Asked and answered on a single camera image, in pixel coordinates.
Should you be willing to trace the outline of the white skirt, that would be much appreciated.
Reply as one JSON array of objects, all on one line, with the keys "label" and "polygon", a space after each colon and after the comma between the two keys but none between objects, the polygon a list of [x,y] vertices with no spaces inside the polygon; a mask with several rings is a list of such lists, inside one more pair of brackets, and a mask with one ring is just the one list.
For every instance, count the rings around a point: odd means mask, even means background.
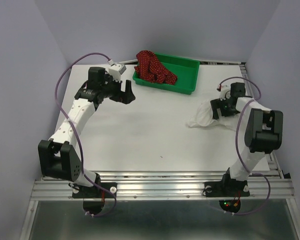
[{"label": "white skirt", "polygon": [[211,128],[215,126],[223,126],[235,131],[239,121],[239,116],[221,116],[219,119],[213,119],[213,111],[210,100],[203,100],[197,108],[196,113],[186,122],[189,128]]}]

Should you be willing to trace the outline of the red polka dot skirt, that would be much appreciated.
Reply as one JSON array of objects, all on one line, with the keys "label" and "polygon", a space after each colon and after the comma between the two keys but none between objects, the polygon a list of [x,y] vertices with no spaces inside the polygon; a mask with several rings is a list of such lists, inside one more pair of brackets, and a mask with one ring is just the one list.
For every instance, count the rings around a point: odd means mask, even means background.
[{"label": "red polka dot skirt", "polygon": [[138,65],[134,69],[140,79],[153,84],[176,84],[178,76],[169,71],[152,51],[142,50],[136,58]]}]

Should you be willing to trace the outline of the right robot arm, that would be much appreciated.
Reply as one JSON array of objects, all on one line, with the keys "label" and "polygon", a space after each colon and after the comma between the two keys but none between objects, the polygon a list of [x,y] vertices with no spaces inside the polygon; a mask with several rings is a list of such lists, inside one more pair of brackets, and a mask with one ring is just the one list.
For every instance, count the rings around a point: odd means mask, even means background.
[{"label": "right robot arm", "polygon": [[244,182],[264,157],[280,148],[283,137],[283,113],[272,110],[246,95],[243,82],[219,85],[219,98],[210,101],[212,118],[219,120],[239,116],[235,129],[238,160],[228,169],[230,178],[220,182],[221,192],[232,195],[237,182]]}]

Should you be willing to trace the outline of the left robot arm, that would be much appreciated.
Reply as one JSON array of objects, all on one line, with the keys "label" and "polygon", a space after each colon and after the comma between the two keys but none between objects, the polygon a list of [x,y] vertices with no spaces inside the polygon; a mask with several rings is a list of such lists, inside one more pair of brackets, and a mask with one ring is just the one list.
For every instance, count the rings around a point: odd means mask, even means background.
[{"label": "left robot arm", "polygon": [[136,99],[130,80],[126,80],[125,90],[121,89],[121,77],[126,69],[124,64],[119,63],[108,69],[98,66],[88,69],[87,80],[75,94],[63,122],[48,140],[41,140],[38,144],[43,176],[83,186],[90,197],[101,193],[100,176],[86,170],[81,155],[76,152],[76,146],[81,146],[78,136],[104,99],[125,105]]}]

